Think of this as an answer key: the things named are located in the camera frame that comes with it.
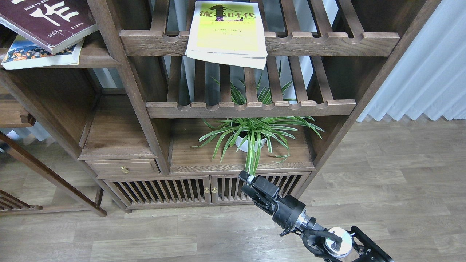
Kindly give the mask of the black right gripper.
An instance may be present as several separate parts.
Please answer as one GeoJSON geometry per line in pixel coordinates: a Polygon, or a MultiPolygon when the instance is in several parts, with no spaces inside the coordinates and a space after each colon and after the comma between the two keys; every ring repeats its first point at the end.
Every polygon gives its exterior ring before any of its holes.
{"type": "Polygon", "coordinates": [[[272,216],[273,222],[284,229],[282,234],[303,232],[306,229],[305,204],[291,195],[280,197],[278,186],[260,175],[241,171],[238,178],[244,183],[241,191],[251,198],[255,206],[272,216]]]}

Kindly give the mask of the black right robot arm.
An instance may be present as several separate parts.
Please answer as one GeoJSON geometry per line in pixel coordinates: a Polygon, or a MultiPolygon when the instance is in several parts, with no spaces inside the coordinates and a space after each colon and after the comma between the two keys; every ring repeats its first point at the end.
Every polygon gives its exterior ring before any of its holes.
{"type": "Polygon", "coordinates": [[[242,171],[238,175],[243,181],[242,191],[254,204],[272,216],[284,231],[298,234],[304,246],[315,257],[325,262],[339,262],[352,251],[359,257],[358,262],[391,262],[392,258],[375,244],[358,227],[347,231],[341,227],[324,228],[314,217],[306,214],[305,204],[291,195],[281,197],[279,188],[266,178],[242,171]]]}

